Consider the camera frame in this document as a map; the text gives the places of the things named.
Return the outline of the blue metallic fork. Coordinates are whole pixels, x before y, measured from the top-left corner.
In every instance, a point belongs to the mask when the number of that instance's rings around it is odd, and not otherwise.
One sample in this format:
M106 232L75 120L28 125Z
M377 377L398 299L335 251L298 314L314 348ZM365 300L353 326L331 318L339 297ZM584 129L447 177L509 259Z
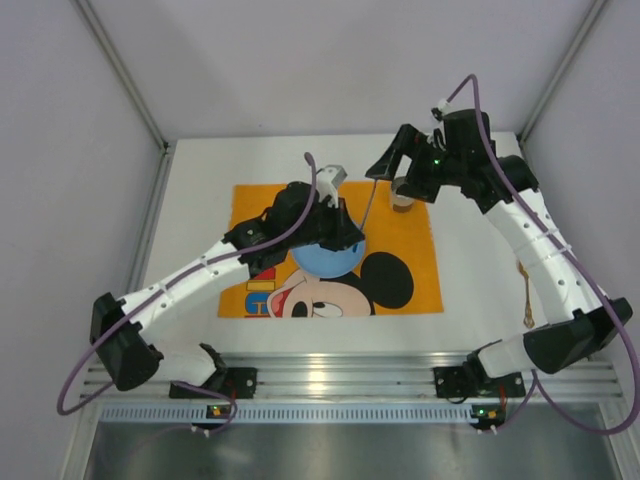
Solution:
M360 227L359 227L362 232L364 232L366 222L367 222L368 217L369 217L370 212L371 212L372 204L373 204L373 201L374 201L375 195L376 195L377 185L378 185L378 181L374 180L374 182L372 184L372 189L371 189L368 201L367 201L367 205L366 205L366 208L365 208L365 211L364 211L361 223L360 223Z

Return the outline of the blue plastic plate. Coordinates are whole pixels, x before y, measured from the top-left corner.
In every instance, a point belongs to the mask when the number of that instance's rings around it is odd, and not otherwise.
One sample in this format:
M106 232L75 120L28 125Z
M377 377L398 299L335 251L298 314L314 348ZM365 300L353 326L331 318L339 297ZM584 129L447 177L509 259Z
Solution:
M291 253L301 270L321 279L332 279L353 271L363 260L365 250L363 240L345 250L331 251L313 244L295 248Z

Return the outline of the aluminium rail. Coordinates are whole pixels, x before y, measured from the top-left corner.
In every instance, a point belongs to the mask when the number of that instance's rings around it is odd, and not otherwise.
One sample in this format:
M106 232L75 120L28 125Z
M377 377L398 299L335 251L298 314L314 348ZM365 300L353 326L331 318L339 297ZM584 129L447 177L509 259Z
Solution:
M457 366L453 353L365 355L225 354L230 367L257 370L257 399L284 400L427 400L436 395L436 367ZM549 375L540 372L543 388L557 402L618 400L622 388L606 361L580 361Z

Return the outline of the gold spoon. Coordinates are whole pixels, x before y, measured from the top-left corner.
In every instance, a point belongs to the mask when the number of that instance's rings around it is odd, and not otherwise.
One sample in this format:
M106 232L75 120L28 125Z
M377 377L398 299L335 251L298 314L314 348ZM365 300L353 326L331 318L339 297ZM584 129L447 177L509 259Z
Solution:
M535 326L535 321L533 318L532 305L531 305L529 274L524 268L524 265L520 261L517 262L517 268L518 268L518 272L520 273L524 281L525 304L524 304L523 324L527 329L533 329Z

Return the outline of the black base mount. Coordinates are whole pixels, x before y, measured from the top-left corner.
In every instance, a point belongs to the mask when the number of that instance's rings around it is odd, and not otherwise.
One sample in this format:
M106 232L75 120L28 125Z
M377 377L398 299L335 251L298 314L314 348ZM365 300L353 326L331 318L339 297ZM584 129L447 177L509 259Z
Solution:
M508 399L526 396L524 380L520 373L474 380L462 366L447 366L435 367L433 375L436 396L442 399L499 398L502 394Z
M252 367L228 367L226 370L216 371L200 389L216 392L231 399L252 399L257 387L258 370ZM200 399L210 398L210 395L199 393L172 383L169 389L172 399Z

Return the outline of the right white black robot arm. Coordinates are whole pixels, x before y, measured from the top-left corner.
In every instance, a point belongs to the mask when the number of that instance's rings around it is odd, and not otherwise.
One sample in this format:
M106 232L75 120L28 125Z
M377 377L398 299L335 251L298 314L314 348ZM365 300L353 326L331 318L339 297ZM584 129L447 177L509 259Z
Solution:
M629 302L596 294L568 260L571 249L549 215L538 180L520 156L497 156L486 112L459 110L441 121L432 134L402 125L366 177L392 181L400 161L409 158L402 195L432 203L441 187L459 188L509 244L547 320L470 353L463 364L468 377L482 385L524 370L555 374L604 349L617 335L608 313L627 323Z

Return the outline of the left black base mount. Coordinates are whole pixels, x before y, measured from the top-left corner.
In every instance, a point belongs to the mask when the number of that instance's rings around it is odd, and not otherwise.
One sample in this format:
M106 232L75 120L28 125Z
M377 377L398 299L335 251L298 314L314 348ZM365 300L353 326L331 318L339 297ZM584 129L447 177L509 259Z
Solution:
M200 389L216 392L231 399L252 399L257 387L258 370L252 367L228 367L226 370L216 371ZM200 399L210 398L210 395L199 393L172 383L169 389L172 399Z

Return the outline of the orange cartoon mouse placemat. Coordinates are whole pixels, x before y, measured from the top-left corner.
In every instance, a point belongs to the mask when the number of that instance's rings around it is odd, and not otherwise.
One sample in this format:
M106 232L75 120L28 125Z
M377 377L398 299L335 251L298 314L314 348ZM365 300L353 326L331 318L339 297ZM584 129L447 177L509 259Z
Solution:
M361 223L370 182L340 188L351 218ZM414 203L394 212L390 189L377 185L364 229L363 260L351 272L321 279L301 270L290 252L286 260L256 278L225 290L222 318L340 318L441 313L438 265L427 208Z

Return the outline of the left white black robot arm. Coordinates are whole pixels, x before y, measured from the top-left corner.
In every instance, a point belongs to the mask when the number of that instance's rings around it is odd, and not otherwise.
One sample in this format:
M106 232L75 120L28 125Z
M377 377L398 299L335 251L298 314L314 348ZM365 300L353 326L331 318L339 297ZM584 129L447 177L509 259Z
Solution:
M318 245L343 251L365 236L351 219L346 201L292 182L272 205L236 224L207 252L165 279L115 298L98 297L92 307L90 343L119 391L133 390L152 378L205 384L217 365L211 347L172 357L161 332L200 303L282 263L296 248Z

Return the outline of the paper cup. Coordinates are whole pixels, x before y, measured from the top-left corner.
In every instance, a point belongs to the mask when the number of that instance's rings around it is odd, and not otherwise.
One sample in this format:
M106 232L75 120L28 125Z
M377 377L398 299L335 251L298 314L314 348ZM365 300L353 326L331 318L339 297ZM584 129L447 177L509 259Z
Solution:
M397 177L391 182L390 186L390 205L394 212L406 213L411 210L414 200L410 197L401 195L399 189L405 184L404 176Z

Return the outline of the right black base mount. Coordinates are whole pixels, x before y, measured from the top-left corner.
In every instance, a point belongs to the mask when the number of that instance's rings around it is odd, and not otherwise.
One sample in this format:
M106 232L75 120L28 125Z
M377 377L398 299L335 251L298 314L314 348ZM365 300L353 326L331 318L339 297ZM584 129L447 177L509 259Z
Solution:
M502 394L508 399L526 396L524 380L520 373L474 380L462 366L447 366L435 367L433 375L436 396L442 399L499 398Z

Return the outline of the left aluminium frame post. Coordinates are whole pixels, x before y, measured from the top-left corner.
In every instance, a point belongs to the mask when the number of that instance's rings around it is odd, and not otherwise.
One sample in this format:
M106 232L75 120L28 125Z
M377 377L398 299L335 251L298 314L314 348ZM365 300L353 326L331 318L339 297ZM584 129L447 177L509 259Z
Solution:
M70 4L76 10L80 20L85 25L92 39L98 46L101 54L109 65L109 68L115 75L120 88L130 102L133 110L142 121L154 144L161 152L166 152L169 148L169 142L166 140L157 122L153 118L147 102L143 98L142 93L122 59L110 34L104 27L94 6L87 0L71 0Z

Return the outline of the aluminium frame post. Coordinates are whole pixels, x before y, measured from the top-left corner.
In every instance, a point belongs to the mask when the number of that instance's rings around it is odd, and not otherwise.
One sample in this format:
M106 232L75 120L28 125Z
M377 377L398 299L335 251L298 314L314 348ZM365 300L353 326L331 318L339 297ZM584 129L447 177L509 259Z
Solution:
M94 6L87 0L71 0L70 4L76 10L80 20L85 25L92 39L98 46L101 54L109 65L109 68L115 75L120 88L130 102L133 110L142 121L154 144L161 152L166 152L169 148L169 142L166 140L157 122L153 118L147 102L143 98L142 93L122 59L110 34L104 27Z
M551 74L544 82L532 108L527 113L522 128L516 134L521 148L524 148L534 129L545 115L611 4L612 2L607 0L593 0L588 3L585 13L580 18L566 46L561 50Z

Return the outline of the right aluminium frame post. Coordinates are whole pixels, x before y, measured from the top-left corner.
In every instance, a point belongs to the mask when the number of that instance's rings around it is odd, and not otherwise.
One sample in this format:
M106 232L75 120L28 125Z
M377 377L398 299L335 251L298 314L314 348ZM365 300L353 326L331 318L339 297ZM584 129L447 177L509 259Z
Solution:
M580 18L566 46L561 50L551 74L544 82L532 108L527 113L522 128L516 134L521 148L524 148L534 129L545 115L611 4L612 2L607 0L593 0L588 3L585 13Z

